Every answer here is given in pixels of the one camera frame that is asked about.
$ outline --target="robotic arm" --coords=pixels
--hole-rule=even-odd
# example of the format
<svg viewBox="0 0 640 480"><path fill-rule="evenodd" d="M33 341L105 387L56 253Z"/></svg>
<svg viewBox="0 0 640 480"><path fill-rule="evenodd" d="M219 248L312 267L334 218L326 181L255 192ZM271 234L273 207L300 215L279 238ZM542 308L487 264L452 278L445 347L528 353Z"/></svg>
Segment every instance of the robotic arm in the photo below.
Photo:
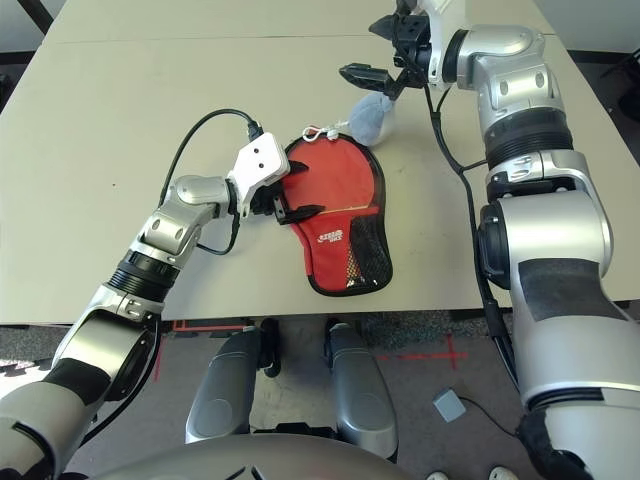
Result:
<svg viewBox="0 0 640 480"><path fill-rule="evenodd" d="M55 478L98 409L127 397L151 351L150 328L196 246L202 227L227 212L248 215L257 189L289 173L270 133L242 148L222 177L186 176L168 189L111 279L66 335L41 381L0 400L0 478Z"/></svg>
<svg viewBox="0 0 640 480"><path fill-rule="evenodd" d="M459 29L462 4L419 0L371 26L396 48L397 80L364 64L340 73L392 100L405 87L477 92L489 173L475 239L481 275L512 299L526 409L518 436L547 478L634 478L640 326L602 290L612 232L573 149L544 37L520 26Z"/></svg>

